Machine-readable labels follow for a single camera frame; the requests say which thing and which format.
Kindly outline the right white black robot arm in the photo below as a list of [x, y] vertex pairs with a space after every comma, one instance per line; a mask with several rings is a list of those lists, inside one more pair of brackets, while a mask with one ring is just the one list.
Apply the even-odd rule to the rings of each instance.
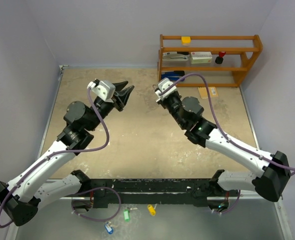
[[223, 154], [248, 169], [248, 172], [218, 170], [209, 187], [214, 195], [246, 190], [270, 202], [280, 199], [291, 177], [288, 158], [283, 152], [272, 154], [221, 133], [218, 125], [202, 116], [204, 108], [195, 97], [181, 98], [176, 89], [165, 94], [157, 89], [155, 94], [156, 102], [168, 110], [190, 142]]

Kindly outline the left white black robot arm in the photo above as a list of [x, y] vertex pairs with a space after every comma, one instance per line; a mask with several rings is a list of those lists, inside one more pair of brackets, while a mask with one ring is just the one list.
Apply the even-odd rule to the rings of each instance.
[[113, 109], [123, 111], [134, 88], [133, 85], [128, 86], [128, 81], [111, 83], [98, 79], [87, 85], [86, 93], [91, 105], [71, 102], [63, 117], [66, 126], [49, 149], [14, 179], [0, 181], [0, 229], [9, 226], [8, 223], [1, 224], [2, 212], [19, 227], [62, 197], [85, 196], [90, 192], [91, 180], [81, 170], [50, 184], [46, 182], [79, 154], [96, 152], [108, 145], [110, 134], [104, 118]]

